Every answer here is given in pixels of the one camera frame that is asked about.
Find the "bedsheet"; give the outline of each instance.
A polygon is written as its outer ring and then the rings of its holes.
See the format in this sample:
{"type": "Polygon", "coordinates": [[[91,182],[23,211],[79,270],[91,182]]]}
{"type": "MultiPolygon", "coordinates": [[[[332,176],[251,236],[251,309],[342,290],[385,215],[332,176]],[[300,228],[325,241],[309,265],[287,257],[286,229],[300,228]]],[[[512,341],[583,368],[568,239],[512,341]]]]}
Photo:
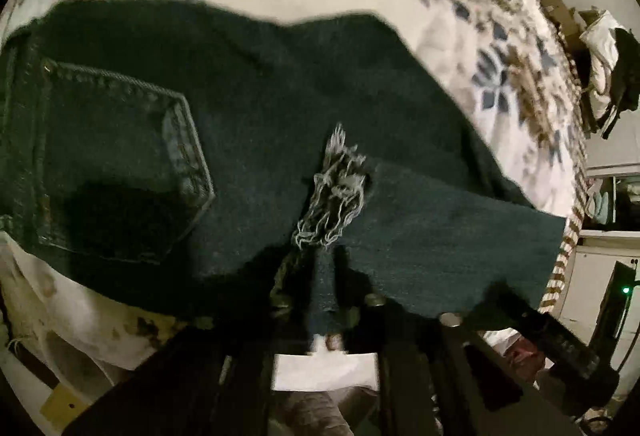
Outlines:
{"type": "MultiPolygon", "coordinates": [[[[9,0],[0,14],[0,48],[11,33],[59,1],[9,0]]],[[[394,28],[462,109],[503,173],[537,209],[567,218],[561,253],[555,267],[550,262],[552,277],[541,303],[543,311],[552,308],[564,286],[564,264],[582,220],[584,138],[579,86],[539,0],[183,1],[280,24],[368,13],[394,28]]],[[[0,284],[14,312],[12,323],[20,326],[16,335],[31,340],[30,349],[41,356],[39,324],[97,365],[126,369],[135,368],[180,328],[176,319],[119,305],[69,281],[45,262],[19,253],[10,239],[4,257],[0,284]],[[84,297],[85,309],[72,308],[56,289],[73,289],[75,296],[84,297]]],[[[210,320],[196,322],[206,325],[210,320]]]]}

